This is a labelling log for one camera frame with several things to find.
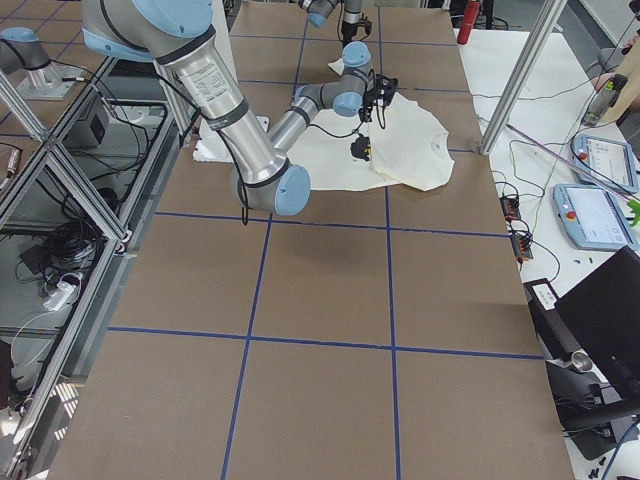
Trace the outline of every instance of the brown cardboard table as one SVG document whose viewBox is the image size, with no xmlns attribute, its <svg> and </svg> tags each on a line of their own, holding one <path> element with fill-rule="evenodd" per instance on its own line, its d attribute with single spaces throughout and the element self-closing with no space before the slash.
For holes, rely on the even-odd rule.
<svg viewBox="0 0 640 480">
<path fill-rule="evenodd" d="M 49 478 L 573 478 L 448 17 L 366 13 L 376 68 L 451 132 L 449 184 L 245 227 L 230 167 L 184 151 Z M 336 17 L 243 3 L 257 114 L 334 80 Z"/>
</svg>

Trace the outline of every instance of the black cable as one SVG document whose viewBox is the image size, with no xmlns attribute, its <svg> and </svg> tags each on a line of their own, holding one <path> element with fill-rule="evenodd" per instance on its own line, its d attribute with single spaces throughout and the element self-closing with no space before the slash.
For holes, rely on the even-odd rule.
<svg viewBox="0 0 640 480">
<path fill-rule="evenodd" d="M 498 181 L 495 181 L 495 182 L 493 182 L 493 183 L 495 183 L 496 185 L 505 185 L 505 186 L 509 186 L 509 187 L 511 187 L 511 188 L 513 188 L 513 189 L 515 190 L 515 194 L 516 194 L 516 195 L 518 195 L 518 196 L 520 195 L 520 193 L 518 192 L 518 189 L 516 188 L 516 186 L 515 186 L 513 183 L 507 182 L 506 180 L 504 180 L 504 181 L 503 181 L 503 180 L 498 180 Z M 504 194 L 504 187 L 502 187 L 502 196 L 503 196 L 503 197 L 505 196 L 505 194 Z"/>
<path fill-rule="evenodd" d="M 555 282 L 558 279 L 558 276 L 560 276 L 560 259 L 556 256 L 555 253 L 553 253 L 551 250 L 549 250 L 547 247 L 545 247 L 544 245 L 540 244 L 539 242 L 536 242 L 535 240 L 531 239 L 531 243 L 534 243 L 537 246 L 539 246 L 540 248 L 546 250 L 553 257 L 553 259 L 556 261 L 558 269 L 556 271 L 556 274 L 553 276 L 553 278 L 551 280 L 549 280 L 549 283 Z"/>
<path fill-rule="evenodd" d="M 387 128 L 387 118 L 384 115 L 384 111 L 387 107 L 383 106 L 382 108 L 380 108 L 380 106 L 378 105 L 377 99 L 375 101 L 375 106 L 376 106 L 376 117 L 378 118 L 378 125 L 380 125 L 380 128 L 384 130 L 385 128 Z"/>
<path fill-rule="evenodd" d="M 82 155 L 88 158 L 91 158 L 92 160 L 95 160 L 96 162 L 98 162 L 99 164 L 105 166 L 106 168 L 108 168 L 109 170 L 113 171 L 114 173 L 116 172 L 126 172 L 127 170 L 131 170 L 132 168 L 136 167 L 137 165 L 139 165 L 138 160 L 136 160 L 133 164 L 126 166 L 126 167 L 122 167 L 122 168 L 116 168 L 113 165 L 109 165 L 107 162 L 105 162 L 104 160 L 101 160 L 100 158 L 96 157 L 95 155 L 86 152 L 84 150 L 69 150 L 69 153 L 72 155 Z"/>
<path fill-rule="evenodd" d="M 242 220 L 242 224 L 246 226 L 249 223 L 249 210 L 251 210 L 251 207 L 249 206 L 249 195 L 247 193 L 247 184 L 244 181 L 244 178 L 242 177 L 242 172 L 240 171 L 240 165 L 238 164 L 238 160 L 236 159 L 236 156 L 233 153 L 233 150 L 231 149 L 231 145 L 229 144 L 231 140 L 226 138 L 226 135 L 222 133 L 221 130 L 217 130 L 217 132 L 218 132 L 218 135 L 220 136 L 220 139 L 224 143 L 224 146 L 227 147 L 227 150 L 231 155 L 231 160 L 233 161 L 233 164 L 236 167 L 236 171 L 238 172 L 238 180 L 240 182 L 240 191 L 238 192 L 238 197 L 240 197 L 240 203 L 242 204 L 241 220 Z"/>
<path fill-rule="evenodd" d="M 338 24 L 336 25 L 336 35 L 338 35 L 338 40 L 342 43 L 343 39 L 340 36 L 340 25 L 342 25 L 342 19 L 344 18 L 344 0 L 340 1 L 340 15 L 338 15 Z"/>
<path fill-rule="evenodd" d="M 514 143 L 521 143 L 521 144 L 525 144 L 525 145 L 531 145 L 531 146 L 534 146 L 534 147 L 535 147 L 535 145 L 534 145 L 533 143 L 525 142 L 524 140 L 511 140 L 511 141 L 509 142 L 509 155 L 510 155 L 510 157 L 511 157 L 511 160 L 514 162 L 514 163 L 513 163 L 513 165 L 514 165 L 514 167 L 513 167 L 513 176 L 514 176 L 515 178 L 517 178 L 518 180 L 520 180 L 521 182 L 526 183 L 526 184 L 528 184 L 528 185 L 531 185 L 531 186 L 536 187 L 537 189 L 539 189 L 539 190 L 542 192 L 542 194 L 541 194 L 538 198 L 542 198 L 542 197 L 544 196 L 544 193 L 545 193 L 545 192 L 544 192 L 544 188 L 542 188 L 542 187 L 541 187 L 540 185 L 538 185 L 537 183 L 532 182 L 531 180 L 527 180 L 527 179 L 525 179 L 525 178 L 520 177 L 520 176 L 516 173 L 516 171 L 515 171 L 515 170 L 516 170 L 516 168 L 515 168 L 515 154 L 514 154 L 514 152 L 513 152 L 513 144 L 514 144 Z"/>
<path fill-rule="evenodd" d="M 71 196 L 69 191 L 66 190 L 63 183 L 61 183 L 48 169 L 44 170 L 47 177 L 51 181 L 51 184 L 56 188 L 58 193 L 62 195 L 62 203 L 60 204 L 60 213 L 68 219 L 80 218 L 82 215 L 78 213 L 82 211 L 82 206 L 78 201 Z M 69 205 L 69 201 L 75 202 L 75 207 Z"/>
<path fill-rule="evenodd" d="M 550 98 L 556 98 L 560 95 L 564 95 L 565 93 L 569 93 L 569 92 L 573 92 L 574 90 L 577 90 L 578 88 L 580 88 L 583 85 L 586 85 L 587 83 L 590 83 L 594 78 L 599 78 L 600 75 L 596 75 L 595 77 L 591 77 L 590 79 L 576 85 L 575 87 L 571 87 L 571 88 L 567 88 L 566 90 L 561 90 L 557 93 L 554 93 L 553 95 L 544 95 L 544 96 L 540 96 L 540 97 L 522 97 L 522 98 L 518 98 L 518 100 L 523 100 L 523 101 L 533 101 L 533 100 L 544 100 L 544 99 L 550 99 Z M 481 98 L 500 98 L 502 97 L 502 95 L 484 95 L 482 93 L 472 93 L 471 94 L 472 97 L 481 97 Z"/>
<path fill-rule="evenodd" d="M 71 212 L 71 214 L 66 212 L 65 209 L 65 203 L 64 203 L 64 199 L 60 200 L 58 199 L 55 195 L 53 195 L 49 189 L 47 189 L 47 187 L 44 185 L 44 183 L 42 183 L 39 179 L 36 179 L 36 184 L 38 184 L 38 186 L 42 189 L 42 191 L 51 199 L 53 200 L 55 203 L 57 203 L 58 205 L 60 205 L 61 208 L 61 213 L 68 219 L 73 219 L 76 218 L 74 217 L 72 214 L 74 214 L 75 212 Z"/>
<path fill-rule="evenodd" d="M 323 128 L 320 125 L 315 124 L 315 123 L 310 123 L 309 127 L 317 128 L 317 129 L 321 130 L 323 133 L 326 133 L 327 135 L 329 135 L 332 138 L 349 138 L 350 136 L 355 135 L 360 131 L 360 128 L 362 127 L 363 123 L 364 123 L 363 121 L 360 121 L 360 124 L 354 130 L 352 130 L 351 133 L 347 133 L 345 135 L 335 135 L 335 134 L 331 133 L 330 131 L 326 130 L 325 128 Z"/>
<path fill-rule="evenodd" d="M 108 85 L 107 85 L 107 84 L 106 84 L 106 83 L 105 83 L 105 82 L 104 82 L 100 77 L 98 77 L 94 72 L 92 72 L 91 70 L 89 70 L 89 69 L 87 69 L 87 68 L 85 68 L 85 67 L 81 67 L 80 65 L 73 65 L 73 64 L 71 64 L 71 63 L 62 62 L 62 61 L 60 61 L 60 60 L 53 60 L 53 59 L 52 59 L 51 61 L 52 61 L 52 62 L 54 62 L 54 63 L 58 63 L 58 64 L 60 64 L 60 65 L 65 65 L 65 66 L 67 66 L 67 67 L 79 68 L 80 70 L 83 70 L 83 71 L 87 72 L 89 75 L 91 75 L 91 79 L 94 81 L 94 83 L 98 83 L 98 82 L 99 82 L 99 83 L 104 87 L 104 89 L 107 91 L 107 93 L 108 93 L 109 95 L 111 95 L 111 97 L 112 97 L 114 100 L 116 100 L 116 99 L 117 99 L 117 97 L 113 94 L 113 92 L 111 91 L 111 89 L 109 88 L 109 86 L 108 86 Z M 110 110 L 110 113 L 111 113 L 111 115 L 113 116 L 113 118 L 115 118 L 116 120 L 118 120 L 118 121 L 120 121 L 120 122 L 122 122 L 122 123 L 124 123 L 124 124 L 129 125 L 129 126 L 131 127 L 131 129 L 132 129 L 132 130 L 133 130 L 134 128 L 138 128 L 138 129 L 142 130 L 142 132 L 144 133 L 144 136 L 145 136 L 146 142 L 147 142 L 147 148 L 149 148 L 149 135 L 147 134 L 147 129 L 146 129 L 146 128 L 144 128 L 144 127 L 142 127 L 142 126 L 140 126 L 140 125 L 135 125 L 134 123 L 131 123 L 131 122 L 129 121 L 129 118 L 127 117 L 127 113 L 126 113 L 126 112 L 123 112 L 123 113 L 124 113 L 124 116 L 125 116 L 125 119 L 120 118 L 120 117 L 119 117 L 119 116 L 118 116 L 114 111 L 112 111 L 112 110 Z M 138 136 L 136 135 L 135 130 L 133 131 L 133 134 L 134 134 L 134 136 L 135 136 L 135 138 L 136 138 L 136 141 L 138 141 Z M 138 151 L 139 151 L 139 152 L 141 151 L 141 148 L 140 148 L 140 144 L 139 144 L 139 143 L 138 143 Z"/>
<path fill-rule="evenodd" d="M 165 115 L 164 115 L 164 117 L 163 117 L 163 120 L 162 120 L 162 121 L 164 122 L 164 121 L 166 120 L 166 118 L 167 118 L 167 117 L 166 117 L 166 115 L 167 115 L 167 110 L 166 110 L 166 108 L 165 108 L 164 106 L 162 107 L 162 109 L 163 109 L 163 111 L 164 111 L 164 113 L 165 113 Z M 160 135 L 160 128 L 157 128 L 157 129 L 155 130 L 155 132 L 154 132 L 153 137 L 151 137 L 150 143 L 151 143 L 151 144 L 155 143 L 155 141 L 158 139 L 158 136 L 159 136 L 159 135 Z M 126 171 L 129 171 L 129 170 L 132 170 L 132 169 L 134 169 L 134 168 L 136 168 L 136 167 L 138 167 L 138 166 L 140 166 L 140 165 L 144 164 L 144 162 L 147 160 L 147 158 L 148 158 L 148 156 L 149 156 L 149 152 L 150 152 L 150 150 L 149 150 L 149 149 L 147 149 L 147 150 L 143 153 L 143 155 L 142 155 L 142 157 L 141 157 L 141 158 L 140 158 L 139 156 L 136 156 L 136 161 L 135 161 L 135 162 L 133 162 L 133 163 L 131 163 L 130 165 L 128 165 L 128 166 L 126 166 L 126 167 L 122 167 L 121 169 L 118 169 L 118 168 L 115 168 L 115 167 L 111 167 L 111 171 L 106 172 L 106 173 L 102 173 L 102 174 L 100 174 L 100 175 L 96 175 L 96 176 L 94 176 L 94 177 L 91 177 L 91 178 L 89 178 L 89 180 L 90 180 L 90 181 L 92 181 L 92 182 L 94 182 L 94 181 L 96 181 L 96 180 L 100 180 L 100 179 L 102 179 L 102 178 L 109 177 L 109 176 L 111 176 L 111 175 L 117 175 L 117 174 L 119 174 L 119 173 L 122 173 L 122 172 L 126 172 Z M 127 191 L 122 195 L 122 197 L 121 197 L 121 199 L 120 199 L 120 203 L 122 203 L 123 201 L 125 201 L 125 200 L 126 200 L 126 198 L 128 197 L 129 192 L 131 191 L 131 188 L 133 187 L 134 181 L 132 181 L 132 182 L 129 184 L 129 187 L 127 188 Z"/>
<path fill-rule="evenodd" d="M 507 181 L 507 176 L 502 173 L 500 170 L 491 170 L 491 173 L 499 173 L 500 175 L 502 175 L 502 178 L 504 179 L 504 181 Z"/>
<path fill-rule="evenodd" d="M 24 150 L 22 148 L 20 148 L 17 145 L 14 145 L 13 143 L 0 142 L 0 145 L 5 145 L 7 147 L 15 148 L 16 150 L 19 150 L 20 152 L 24 152 Z"/>
</svg>

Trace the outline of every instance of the metal frame post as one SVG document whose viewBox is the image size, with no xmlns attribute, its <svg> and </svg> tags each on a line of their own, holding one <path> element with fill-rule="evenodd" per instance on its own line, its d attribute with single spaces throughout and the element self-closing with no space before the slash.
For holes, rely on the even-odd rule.
<svg viewBox="0 0 640 480">
<path fill-rule="evenodd" d="M 187 91 L 182 87 L 181 84 L 178 84 L 174 80 L 173 72 L 171 70 L 169 70 L 168 68 L 164 68 L 162 65 L 158 64 L 158 62 L 153 62 L 153 66 L 155 67 L 156 72 L 158 72 L 159 75 L 162 75 L 163 78 L 171 82 L 174 88 L 183 91 L 183 93 L 188 97 L 189 94 L 187 93 Z M 174 91 L 173 88 L 166 85 L 163 81 L 160 81 L 160 86 L 162 87 L 162 90 L 167 97 L 167 101 L 169 102 L 169 106 L 171 107 L 171 111 L 173 112 L 173 116 L 175 117 L 176 124 L 178 125 L 180 132 L 186 133 L 186 135 L 188 136 L 189 132 L 187 131 L 187 129 L 191 124 L 191 115 L 193 114 L 195 109 L 187 102 L 185 102 L 184 99 L 182 99 Z"/>
<path fill-rule="evenodd" d="M 566 4 L 567 0 L 545 0 L 482 137 L 479 147 L 481 155 L 488 155 L 498 140 L 502 127 L 509 119 L 518 96 Z"/>
<path fill-rule="evenodd" d="M 62 181 L 78 204 L 89 214 L 107 238 L 121 240 L 125 229 L 93 184 L 61 145 L 54 144 L 47 166 Z"/>
<path fill-rule="evenodd" d="M 0 70 L 0 98 L 5 101 L 9 110 L 22 123 L 33 139 L 42 142 L 47 138 L 47 129 L 27 106 L 2 70 Z"/>
</svg>

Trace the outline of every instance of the blue tape line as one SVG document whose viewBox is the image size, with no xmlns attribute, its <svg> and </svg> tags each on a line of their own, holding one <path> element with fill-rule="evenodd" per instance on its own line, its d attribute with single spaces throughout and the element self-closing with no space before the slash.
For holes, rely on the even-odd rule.
<svg viewBox="0 0 640 480">
<path fill-rule="evenodd" d="M 296 90 L 298 89 L 298 82 L 300 81 L 300 67 L 302 65 L 302 55 L 304 54 L 304 44 L 307 39 L 307 27 L 309 26 L 308 22 L 304 23 L 304 31 L 302 32 L 302 42 L 300 44 L 300 55 L 298 55 L 298 65 L 296 66 L 296 76 L 293 80 L 293 89 L 291 95 L 294 96 L 296 94 Z"/>
<path fill-rule="evenodd" d="M 224 462 L 222 464 L 221 480 L 226 480 L 229 468 L 229 458 L 231 457 L 231 446 L 233 444 L 233 435 L 236 428 L 236 420 L 238 418 L 238 408 L 240 406 L 240 396 L 242 395 L 242 386 L 244 384 L 244 375 L 247 369 L 247 360 L 249 358 L 249 347 L 251 346 L 251 334 L 253 333 L 253 323 L 258 310 L 258 300 L 260 298 L 260 287 L 262 285 L 262 275 L 264 273 L 264 265 L 267 260 L 267 249 L 269 248 L 269 236 L 271 234 L 271 215 L 269 216 L 269 224 L 267 232 L 264 236 L 264 245 L 262 247 L 262 258 L 260 259 L 260 268 L 258 270 L 258 278 L 256 280 L 256 290 L 253 296 L 253 304 L 251 305 L 251 317 L 249 318 L 249 327 L 247 328 L 247 339 L 244 344 L 244 352 L 242 354 L 242 365 L 240 366 L 240 376 L 238 378 L 238 386 L 236 388 L 236 397 L 233 402 L 233 413 L 231 414 L 231 423 L 229 425 L 229 434 L 227 436 L 227 447 L 224 452 Z"/>
<path fill-rule="evenodd" d="M 30 17 L 0 17 L 0 18 L 4 18 L 5 20 L 8 18 L 11 18 L 11 20 L 27 20 L 29 22 L 41 22 L 42 19 L 41 18 L 30 18 Z M 75 22 L 75 23 L 82 23 L 81 19 L 74 19 L 74 18 L 52 18 L 53 21 L 55 22 Z"/>
<path fill-rule="evenodd" d="M 227 215 L 206 215 L 202 213 L 180 213 L 180 212 L 156 212 L 155 215 L 160 217 L 183 217 L 183 218 L 203 218 L 208 220 L 232 220 L 240 221 L 240 217 L 227 216 Z M 268 223 L 266 218 L 251 218 L 251 222 Z"/>
<path fill-rule="evenodd" d="M 14 137 L 14 138 L 28 138 L 31 139 L 26 133 L 0 133 L 0 137 Z"/>
<path fill-rule="evenodd" d="M 355 343 L 355 342 L 337 342 L 331 340 L 309 340 L 304 338 L 284 338 L 284 337 L 268 337 L 268 336 L 256 336 L 252 335 L 247 337 L 246 335 L 239 335 L 233 333 L 219 333 L 219 332 L 201 332 L 191 330 L 169 330 L 162 328 L 145 328 L 145 327 L 126 327 L 126 326 L 111 326 L 108 327 L 110 332 L 121 333 L 142 333 L 150 335 L 169 335 L 175 337 L 203 337 L 203 338 L 218 338 L 222 340 L 251 340 L 252 342 L 264 342 L 264 343 L 284 343 L 293 345 L 312 345 L 318 347 L 335 347 L 335 348 L 356 348 L 365 350 L 384 350 L 391 351 L 391 345 L 376 345 L 373 343 Z M 428 348 L 428 347 L 408 347 L 402 345 L 396 345 L 395 350 L 397 352 L 409 352 L 409 353 L 428 353 L 435 355 L 452 355 L 458 357 L 485 357 L 485 358 L 506 358 L 514 360 L 544 360 L 542 355 L 531 355 L 526 353 L 501 353 L 501 352 L 481 352 L 475 350 L 453 350 L 447 348 Z"/>
<path fill-rule="evenodd" d="M 11 10 L 6 17 L 3 17 L 2 20 L 0 20 L 0 25 L 2 25 L 5 21 L 9 20 L 10 18 L 13 18 L 12 15 L 16 13 L 18 10 L 20 10 L 25 3 L 27 3 L 27 0 L 22 0 L 22 3 L 20 5 L 18 5 L 16 8 Z"/>
<path fill-rule="evenodd" d="M 158 216 L 162 217 L 184 217 L 184 218 L 202 218 L 209 220 L 230 220 L 240 221 L 240 217 L 225 216 L 225 215 L 205 215 L 199 213 L 179 213 L 179 212 L 156 212 Z M 252 222 L 269 222 L 263 218 L 252 218 Z M 432 233 L 438 235 L 462 235 L 469 237 L 491 237 L 491 238 L 509 238 L 507 233 L 486 233 L 486 232 L 461 232 L 455 230 L 437 230 L 430 228 L 410 228 L 410 227 L 382 227 L 376 225 L 349 225 L 342 223 L 315 223 L 315 222 L 303 222 L 299 220 L 271 220 L 271 223 L 280 225 L 299 225 L 304 227 L 331 227 L 331 228 L 352 228 L 360 230 L 377 230 L 386 231 L 387 228 L 393 232 L 409 232 L 409 233 Z"/>
<path fill-rule="evenodd" d="M 40 42 L 40 43 L 42 43 L 42 45 L 45 46 L 45 47 L 47 45 L 65 45 L 66 46 L 66 45 L 69 45 L 70 43 L 73 43 L 73 40 L 71 42 L 49 42 L 49 41 L 46 41 L 46 42 Z M 82 45 L 82 42 L 77 42 L 76 45 Z"/>
<path fill-rule="evenodd" d="M 5 114 L 5 116 L 2 117 L 2 120 L 0 120 L 0 125 L 2 125 L 7 120 L 7 118 L 9 118 L 9 115 L 11 115 L 11 112 Z M 3 133 L 2 135 L 12 136 L 12 135 L 17 135 L 17 134 Z"/>
<path fill-rule="evenodd" d="M 295 85 L 295 82 L 278 82 L 274 80 L 238 80 L 238 83 L 267 83 L 273 85 Z"/>
<path fill-rule="evenodd" d="M 380 14 L 380 7 L 376 7 L 378 11 L 378 57 L 380 59 L 380 73 L 384 73 L 382 66 L 382 15 Z"/>
<path fill-rule="evenodd" d="M 302 40 L 304 37 L 288 37 L 288 36 L 279 36 L 279 35 L 249 35 L 246 33 L 243 34 L 229 34 L 231 38 L 261 38 L 265 40 Z"/>
<path fill-rule="evenodd" d="M 402 480 L 400 450 L 400 405 L 398 401 L 398 358 L 396 354 L 396 319 L 393 298 L 393 255 L 391 244 L 391 208 L 389 187 L 384 187 L 385 215 L 387 219 L 387 279 L 389 283 L 389 326 L 391 330 L 391 377 L 393 386 L 393 426 L 396 447 L 396 480 Z"/>
<path fill-rule="evenodd" d="M 525 353 L 478 352 L 474 350 L 449 350 L 442 348 L 396 347 L 400 352 L 434 353 L 437 355 L 454 355 L 459 357 L 510 358 L 514 360 L 544 360 L 542 355 Z"/>
<path fill-rule="evenodd" d="M 459 232 L 455 230 L 432 230 L 426 228 L 390 227 L 394 232 L 435 233 L 439 235 L 462 235 L 467 237 L 509 238 L 508 233 Z"/>
<path fill-rule="evenodd" d="M 351 343 L 351 342 L 333 342 L 329 340 L 307 340 L 302 338 L 281 338 L 281 337 L 264 337 L 253 336 L 251 340 L 267 343 L 287 343 L 294 345 L 315 345 L 319 347 L 342 347 L 342 348 L 360 348 L 368 350 L 391 350 L 388 345 L 375 345 L 373 343 Z"/>
<path fill-rule="evenodd" d="M 234 335 L 232 333 L 216 333 L 216 332 L 198 332 L 188 330 L 166 330 L 158 328 L 141 328 L 141 327 L 117 327 L 108 328 L 110 332 L 127 332 L 127 333 L 149 333 L 153 335 L 172 335 L 176 337 L 207 337 L 207 338 L 223 338 L 226 340 L 246 340 L 245 335 Z"/>
<path fill-rule="evenodd" d="M 48 22 L 49 20 L 51 20 L 51 18 L 52 18 L 56 13 L 58 13 L 58 12 L 62 9 L 62 7 L 64 7 L 64 5 L 65 5 L 65 3 L 64 3 L 64 2 L 60 2 L 60 6 L 58 6 L 58 8 L 56 8 L 53 12 L 51 12 L 51 15 L 49 15 L 47 18 L 45 18 L 45 19 L 44 19 L 44 21 L 42 22 L 42 25 L 40 25 L 38 28 L 36 28 L 36 29 L 34 30 L 34 33 L 38 33 L 38 30 L 40 30 L 42 27 L 44 27 L 44 26 L 47 24 L 47 22 Z"/>
<path fill-rule="evenodd" d="M 82 33 L 82 30 L 80 30 L 78 33 L 76 33 L 75 36 L 71 39 L 71 41 L 69 43 L 67 43 L 67 46 L 64 47 L 62 50 L 60 50 L 60 53 L 58 55 L 56 55 L 56 60 L 58 60 L 62 56 L 62 54 L 67 51 L 67 48 L 69 48 L 71 45 L 74 45 L 74 44 L 78 45 L 78 43 L 76 43 L 75 40 L 76 40 L 76 38 L 78 38 L 78 36 L 81 33 Z"/>
<path fill-rule="evenodd" d="M 455 88 L 422 88 L 422 87 L 413 87 L 407 88 L 406 90 L 415 90 L 417 92 L 446 92 L 446 93 L 468 93 L 471 94 L 469 90 L 459 90 Z"/>
<path fill-rule="evenodd" d="M 388 43 L 392 45 L 420 45 L 424 47 L 457 47 L 455 43 L 433 43 L 433 42 L 400 42 L 400 41 L 392 41 L 386 40 L 382 43 Z"/>
<path fill-rule="evenodd" d="M 274 220 L 274 223 L 281 225 L 302 225 L 306 227 L 333 227 L 333 228 L 355 228 L 361 230 L 386 230 L 387 227 L 376 225 L 350 225 L 347 223 L 317 223 L 303 222 L 301 220 Z"/>
</svg>

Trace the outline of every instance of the power strip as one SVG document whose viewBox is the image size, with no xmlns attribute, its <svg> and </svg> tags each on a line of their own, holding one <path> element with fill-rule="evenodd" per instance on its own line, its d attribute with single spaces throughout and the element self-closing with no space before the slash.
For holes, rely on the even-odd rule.
<svg viewBox="0 0 640 480">
<path fill-rule="evenodd" d="M 60 280 L 56 285 L 56 289 L 44 299 L 42 306 L 50 312 L 57 312 L 67 303 L 77 288 L 78 285 L 72 285 Z"/>
</svg>

